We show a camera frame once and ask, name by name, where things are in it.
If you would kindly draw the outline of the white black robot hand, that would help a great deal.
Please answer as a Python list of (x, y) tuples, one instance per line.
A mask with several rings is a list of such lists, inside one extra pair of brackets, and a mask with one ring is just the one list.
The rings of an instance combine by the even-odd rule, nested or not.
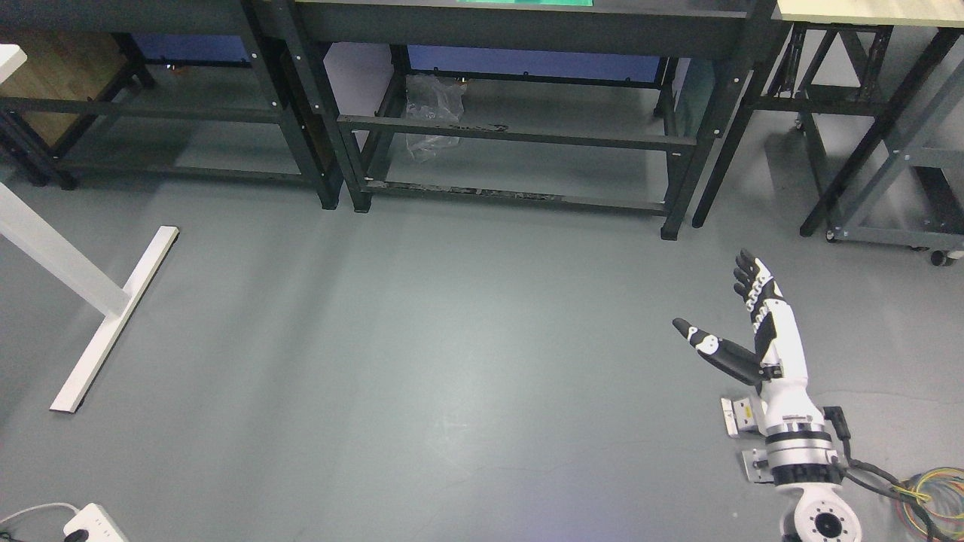
[(808, 395), (808, 368), (792, 306), (760, 258), (741, 249), (734, 262), (734, 291), (749, 312), (754, 349), (712, 335), (682, 317), (673, 319), (674, 328), (704, 361), (757, 391), (761, 434), (775, 434), (792, 423), (822, 425), (822, 412)]

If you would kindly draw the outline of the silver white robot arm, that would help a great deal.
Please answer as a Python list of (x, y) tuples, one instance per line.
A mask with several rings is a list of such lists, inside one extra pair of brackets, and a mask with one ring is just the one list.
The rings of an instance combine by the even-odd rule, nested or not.
[(791, 500), (780, 539), (862, 541), (862, 525), (840, 496), (844, 468), (831, 435), (816, 423), (782, 423), (764, 442), (775, 490)]

